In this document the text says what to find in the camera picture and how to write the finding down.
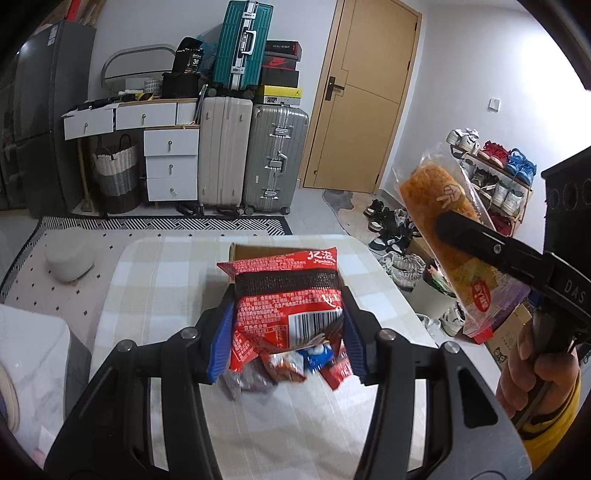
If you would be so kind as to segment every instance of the wooden desk leg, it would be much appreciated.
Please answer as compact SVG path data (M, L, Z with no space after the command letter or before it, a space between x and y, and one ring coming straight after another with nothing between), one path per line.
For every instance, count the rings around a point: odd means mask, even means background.
M82 176L82 188L84 189L84 200L82 200L81 210L83 212L92 212L92 201L90 200L90 193L88 192L88 184L86 183L86 172L84 168L84 155L82 153L82 139L78 138L78 162L80 164L80 175Z

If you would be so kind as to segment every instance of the silver suitcase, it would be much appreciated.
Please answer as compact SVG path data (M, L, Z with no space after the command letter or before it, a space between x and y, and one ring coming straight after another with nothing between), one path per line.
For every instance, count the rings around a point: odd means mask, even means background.
M290 212L308 133L308 115L284 105L255 105L246 156L245 213Z
M251 115L250 100L203 99L197 168L201 205L240 206Z

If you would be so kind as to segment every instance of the light switch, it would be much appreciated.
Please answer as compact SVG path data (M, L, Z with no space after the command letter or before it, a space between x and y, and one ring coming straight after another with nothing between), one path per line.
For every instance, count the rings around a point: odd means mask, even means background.
M492 110L494 112L498 112L500 107L501 107L501 101L498 98L491 98L491 101L488 102L489 110Z

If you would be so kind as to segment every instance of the white marble tabletop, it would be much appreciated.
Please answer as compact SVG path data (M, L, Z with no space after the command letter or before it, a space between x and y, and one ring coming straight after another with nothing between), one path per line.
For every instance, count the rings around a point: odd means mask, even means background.
M219 304L228 277L217 266L231 243L302 249L337 248L339 273L360 308L413 343L435 346L367 246L347 235L147 238L128 246L115 268L92 353L91 376L120 340L168 339ZM231 401L221 385L201 386L217 461L225 479L353 478L374 407L376 387L350 377L335 392L318 376L281 384L271 395ZM417 388L410 469L423 458L426 394ZM160 379L153 379L154 460L166 468Z
M64 423L70 329L62 319L0 304L0 363L18 397L14 436L33 458L47 454Z

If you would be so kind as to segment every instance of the packaged bread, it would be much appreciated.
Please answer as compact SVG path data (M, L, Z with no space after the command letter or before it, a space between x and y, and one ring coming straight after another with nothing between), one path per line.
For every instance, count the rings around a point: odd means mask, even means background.
M486 341L529 288L509 275L439 240L437 218L453 210L494 229L465 173L449 154L428 155L406 179L400 195L466 311L464 333Z

